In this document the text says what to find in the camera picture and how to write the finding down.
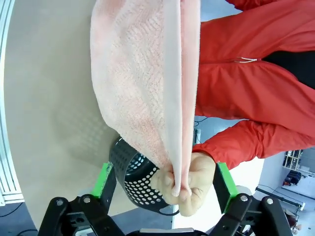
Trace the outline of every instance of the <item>perforated basket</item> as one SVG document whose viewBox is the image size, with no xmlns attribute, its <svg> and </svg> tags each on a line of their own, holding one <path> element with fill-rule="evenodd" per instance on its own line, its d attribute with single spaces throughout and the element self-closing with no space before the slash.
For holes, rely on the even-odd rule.
<svg viewBox="0 0 315 236">
<path fill-rule="evenodd" d="M 158 168 L 122 138 L 114 143 L 109 161 L 114 165 L 118 182 L 136 206 L 168 216 L 178 213 L 161 212 L 169 205 L 162 198 L 162 194 L 152 189 L 150 184 L 151 177 Z"/>
</svg>

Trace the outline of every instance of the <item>towel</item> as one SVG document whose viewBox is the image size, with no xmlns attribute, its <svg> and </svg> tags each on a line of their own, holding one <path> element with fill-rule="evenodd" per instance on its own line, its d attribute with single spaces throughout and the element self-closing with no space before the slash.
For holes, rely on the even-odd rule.
<svg viewBox="0 0 315 236">
<path fill-rule="evenodd" d="M 190 191 L 200 40 L 200 0 L 97 0 L 91 71 L 100 112 L 159 168 L 173 195 Z"/>
</svg>

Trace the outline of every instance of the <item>green gripper pad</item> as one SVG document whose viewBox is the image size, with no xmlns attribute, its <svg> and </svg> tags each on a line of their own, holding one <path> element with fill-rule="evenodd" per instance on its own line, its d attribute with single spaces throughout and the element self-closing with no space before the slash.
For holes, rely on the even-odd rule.
<svg viewBox="0 0 315 236">
<path fill-rule="evenodd" d="M 98 175 L 98 179 L 96 181 L 94 189 L 91 192 L 91 195 L 93 195 L 97 199 L 100 199 L 102 192 L 103 192 L 103 189 L 105 187 L 106 181 L 107 181 L 109 174 L 111 173 L 113 167 L 114 167 L 113 164 L 110 162 L 103 164 L 103 167 L 102 167 L 102 169 Z"/>
<path fill-rule="evenodd" d="M 217 193 L 221 212 L 226 213 L 231 200 L 238 195 L 238 191 L 225 163 L 217 163 L 213 186 Z"/>
</svg>

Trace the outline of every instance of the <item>bolt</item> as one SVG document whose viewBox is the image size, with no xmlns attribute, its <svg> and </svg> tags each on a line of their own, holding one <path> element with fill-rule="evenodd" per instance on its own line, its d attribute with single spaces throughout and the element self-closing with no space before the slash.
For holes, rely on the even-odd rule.
<svg viewBox="0 0 315 236">
<path fill-rule="evenodd" d="M 58 201 L 57 201 L 57 205 L 58 205 L 58 206 L 61 206 L 62 204 L 63 204 L 63 200 L 58 200 Z"/>
<path fill-rule="evenodd" d="M 274 203 L 274 201 L 273 201 L 271 198 L 268 198 L 268 199 L 267 199 L 267 203 L 268 203 L 269 205 L 271 205 L 272 203 Z"/>
<path fill-rule="evenodd" d="M 86 197 L 86 198 L 83 199 L 83 201 L 84 201 L 85 203 L 89 203 L 89 202 L 91 201 L 91 199 L 90 199 L 89 197 Z"/>
<path fill-rule="evenodd" d="M 241 200 L 242 200 L 243 202 L 247 202 L 248 198 L 247 198 L 245 195 L 243 195 L 243 196 L 241 197 Z"/>
</svg>

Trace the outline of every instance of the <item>white table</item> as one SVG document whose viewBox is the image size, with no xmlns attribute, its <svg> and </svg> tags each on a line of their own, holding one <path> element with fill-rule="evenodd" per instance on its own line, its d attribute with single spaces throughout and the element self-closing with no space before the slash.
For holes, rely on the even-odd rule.
<svg viewBox="0 0 315 236">
<path fill-rule="evenodd" d="M 238 167 L 231 170 L 235 184 L 249 188 L 254 194 L 259 183 L 263 163 L 263 159 L 255 158 L 250 162 L 241 163 Z M 214 187 L 212 187 L 204 205 L 195 215 L 183 217 L 178 214 L 173 217 L 173 229 L 194 228 L 195 230 L 206 232 L 218 223 L 221 216 L 218 198 Z"/>
</svg>

